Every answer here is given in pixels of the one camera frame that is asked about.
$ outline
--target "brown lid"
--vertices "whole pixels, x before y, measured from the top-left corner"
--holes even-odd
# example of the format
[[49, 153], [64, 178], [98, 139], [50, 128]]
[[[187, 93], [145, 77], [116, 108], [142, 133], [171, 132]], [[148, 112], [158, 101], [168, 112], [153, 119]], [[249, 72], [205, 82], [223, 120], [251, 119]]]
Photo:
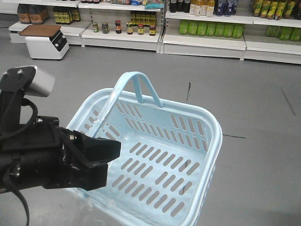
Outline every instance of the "brown lid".
[[52, 37], [59, 30], [61, 26], [53, 25], [30, 25], [19, 33], [22, 36], [40, 36], [40, 37]]

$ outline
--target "gray floor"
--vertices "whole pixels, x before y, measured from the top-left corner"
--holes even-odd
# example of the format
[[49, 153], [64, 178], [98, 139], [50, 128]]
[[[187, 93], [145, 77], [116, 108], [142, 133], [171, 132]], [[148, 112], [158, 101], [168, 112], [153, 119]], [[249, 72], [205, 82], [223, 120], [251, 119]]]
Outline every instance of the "gray floor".
[[[198, 226], [301, 225], [300, 66], [77, 46], [62, 61], [31, 60], [26, 45], [11, 44], [7, 29], [0, 29], [0, 73], [22, 65], [56, 77], [48, 98], [32, 100], [62, 126], [91, 93], [113, 87], [122, 73], [146, 73], [161, 98], [208, 109], [227, 135]], [[24, 195], [31, 226], [120, 225], [62, 190], [38, 187]], [[1, 226], [24, 225], [12, 194], [0, 195], [0, 206]]]

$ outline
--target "bolt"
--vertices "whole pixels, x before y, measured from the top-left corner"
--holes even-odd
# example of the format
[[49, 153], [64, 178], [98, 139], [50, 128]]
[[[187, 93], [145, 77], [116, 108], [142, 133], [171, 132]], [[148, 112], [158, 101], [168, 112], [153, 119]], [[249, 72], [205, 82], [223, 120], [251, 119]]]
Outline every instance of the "bolt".
[[41, 124], [43, 123], [43, 119], [42, 118], [36, 118], [36, 124]]

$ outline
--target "sauce bottle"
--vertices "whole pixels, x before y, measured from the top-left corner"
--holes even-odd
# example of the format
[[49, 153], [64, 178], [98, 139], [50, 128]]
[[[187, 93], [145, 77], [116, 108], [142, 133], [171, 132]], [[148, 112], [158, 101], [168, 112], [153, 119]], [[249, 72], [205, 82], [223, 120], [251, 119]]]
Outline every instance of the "sauce bottle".
[[207, 12], [206, 12], [207, 17], [212, 17], [213, 16], [214, 6], [215, 6], [215, 1], [214, 0], [209, 0], [208, 7], [207, 7]]
[[28, 13], [28, 5], [26, 4], [19, 4], [17, 9], [17, 14], [19, 16], [20, 23], [22, 24], [30, 24], [30, 17]]
[[32, 24], [43, 24], [43, 16], [37, 5], [30, 5], [28, 12]]

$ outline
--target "robotic arm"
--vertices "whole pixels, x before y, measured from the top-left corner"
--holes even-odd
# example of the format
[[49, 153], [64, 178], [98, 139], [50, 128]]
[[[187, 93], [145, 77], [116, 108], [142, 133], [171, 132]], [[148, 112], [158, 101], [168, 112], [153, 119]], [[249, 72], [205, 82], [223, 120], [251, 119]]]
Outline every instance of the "robotic arm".
[[[90, 138], [60, 128], [56, 117], [38, 116], [24, 95], [47, 97], [53, 84], [36, 66], [9, 69], [0, 81], [0, 193], [12, 191], [21, 201], [19, 190], [35, 186], [103, 187], [108, 162], [120, 155], [118, 141]], [[32, 108], [26, 124], [20, 124], [21, 106]]]

